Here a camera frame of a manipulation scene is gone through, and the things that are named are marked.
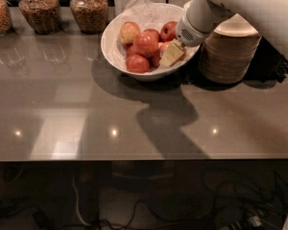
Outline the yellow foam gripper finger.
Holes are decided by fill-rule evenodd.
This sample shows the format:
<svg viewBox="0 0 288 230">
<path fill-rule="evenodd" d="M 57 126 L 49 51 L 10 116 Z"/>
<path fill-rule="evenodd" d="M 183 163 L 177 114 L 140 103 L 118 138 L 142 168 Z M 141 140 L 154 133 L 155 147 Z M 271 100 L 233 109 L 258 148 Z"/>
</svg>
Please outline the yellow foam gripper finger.
<svg viewBox="0 0 288 230">
<path fill-rule="evenodd" d="M 176 39 L 169 41 L 165 53 L 163 56 L 160 56 L 159 64 L 162 67 L 171 67 L 177 61 L 179 61 L 185 54 L 185 48 L 182 43 Z"/>
</svg>

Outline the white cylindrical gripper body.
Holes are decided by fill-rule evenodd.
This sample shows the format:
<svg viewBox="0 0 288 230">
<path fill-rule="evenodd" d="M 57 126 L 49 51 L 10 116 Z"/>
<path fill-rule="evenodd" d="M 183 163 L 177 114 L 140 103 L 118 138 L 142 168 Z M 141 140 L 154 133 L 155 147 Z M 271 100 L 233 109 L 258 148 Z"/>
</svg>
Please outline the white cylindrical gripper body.
<svg viewBox="0 0 288 230">
<path fill-rule="evenodd" d="M 178 41 L 187 47 L 199 46 L 221 23 L 233 16 L 234 12 L 209 0 L 190 0 L 176 27 Z"/>
</svg>

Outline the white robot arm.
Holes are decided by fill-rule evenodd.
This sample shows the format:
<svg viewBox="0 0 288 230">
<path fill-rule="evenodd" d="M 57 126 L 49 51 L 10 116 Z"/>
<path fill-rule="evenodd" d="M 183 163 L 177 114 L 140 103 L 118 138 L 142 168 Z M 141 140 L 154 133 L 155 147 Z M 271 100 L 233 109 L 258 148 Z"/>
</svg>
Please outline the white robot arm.
<svg viewBox="0 0 288 230">
<path fill-rule="evenodd" d="M 202 44 L 224 21 L 239 14 L 288 60 L 288 0 L 191 0 L 176 27 L 177 38 L 161 57 L 173 65 L 187 47 Z"/>
</svg>

